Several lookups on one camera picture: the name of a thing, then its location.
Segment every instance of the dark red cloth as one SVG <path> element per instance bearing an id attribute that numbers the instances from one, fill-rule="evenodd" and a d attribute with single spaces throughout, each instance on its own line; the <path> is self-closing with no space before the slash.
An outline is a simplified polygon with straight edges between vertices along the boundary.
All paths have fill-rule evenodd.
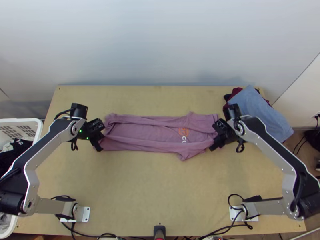
<path id="1" fill-rule="evenodd" d="M 232 93 L 231 93 L 231 95 L 229 96 L 229 98 L 228 98 L 228 100 L 227 100 L 227 103 L 223 106 L 223 109 L 229 107 L 228 101 L 229 101 L 231 98 L 233 98 L 236 94 L 238 94 L 239 92 L 241 92 L 242 89 L 243 89 L 243 88 L 234 88 L 234 89 L 232 90 Z M 272 106 L 269 104 L 269 101 L 268 101 L 268 100 L 266 100 L 266 99 L 264 99 L 264 100 L 268 103 L 268 105 L 269 105 L 270 107 L 272 107 Z"/>

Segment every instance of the pink t-shirt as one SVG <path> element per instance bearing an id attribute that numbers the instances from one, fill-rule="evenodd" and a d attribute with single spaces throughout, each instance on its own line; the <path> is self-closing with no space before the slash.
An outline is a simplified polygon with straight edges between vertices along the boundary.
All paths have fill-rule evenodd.
<path id="1" fill-rule="evenodd" d="M 182 117 L 133 116 L 109 114 L 104 125 L 105 138 L 100 146 L 106 150 L 136 150 L 178 153 L 186 160 L 213 144 L 218 135 L 212 125 L 217 114 L 189 112 Z"/>

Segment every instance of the pile of clothes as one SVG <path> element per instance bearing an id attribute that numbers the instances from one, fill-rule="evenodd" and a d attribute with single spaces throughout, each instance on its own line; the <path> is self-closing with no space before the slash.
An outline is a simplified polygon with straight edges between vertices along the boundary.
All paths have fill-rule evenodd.
<path id="1" fill-rule="evenodd" d="M 32 143 L 32 141 L 15 138 L 3 146 L 0 152 L 0 176 L 8 171 L 14 160 L 31 147 Z"/>

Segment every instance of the folded shirt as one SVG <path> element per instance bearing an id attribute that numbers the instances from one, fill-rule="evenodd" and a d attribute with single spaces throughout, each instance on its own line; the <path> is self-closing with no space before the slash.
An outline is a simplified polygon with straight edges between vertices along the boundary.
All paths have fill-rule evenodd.
<path id="1" fill-rule="evenodd" d="M 218 134 L 212 125 L 217 120 L 217 114 L 193 112 L 181 117 L 109 114 L 100 146 L 107 151 L 171 152 L 186 160 L 213 144 Z"/>
<path id="2" fill-rule="evenodd" d="M 252 86 L 247 86 L 230 100 L 237 103 L 243 115 L 258 117 L 266 125 L 268 133 L 279 142 L 284 142 L 293 134 L 293 129 L 286 118 L 273 109 Z"/>

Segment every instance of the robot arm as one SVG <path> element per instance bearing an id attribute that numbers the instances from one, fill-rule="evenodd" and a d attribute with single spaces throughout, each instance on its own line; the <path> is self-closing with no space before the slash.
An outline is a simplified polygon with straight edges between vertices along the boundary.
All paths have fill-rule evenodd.
<path id="1" fill-rule="evenodd" d="M 35 171 L 63 142 L 71 142 L 72 150 L 75 150 L 78 149 L 77 139 L 86 139 L 97 151 L 102 150 L 98 140 L 104 137 L 101 133 L 104 125 L 99 118 L 87 122 L 87 110 L 86 106 L 73 103 L 69 117 L 54 120 L 49 132 L 13 162 L 0 179 L 0 212 L 19 216 L 49 213 L 62 221 L 88 221 L 90 208 L 79 206 L 75 199 L 65 196 L 55 199 L 39 197 L 39 180 Z"/>
<path id="2" fill-rule="evenodd" d="M 237 152 L 244 150 L 244 143 L 256 145 L 284 174 L 282 197 L 262 199 L 254 196 L 244 199 L 241 208 L 251 219 L 258 215 L 287 215 L 291 219 L 304 220 L 320 212 L 319 181 L 308 172 L 306 165 L 266 131 L 257 117 L 242 116 L 237 104 L 224 110 L 223 119 L 214 124 L 218 131 L 217 142 L 211 150 L 225 143 L 238 141 Z"/>

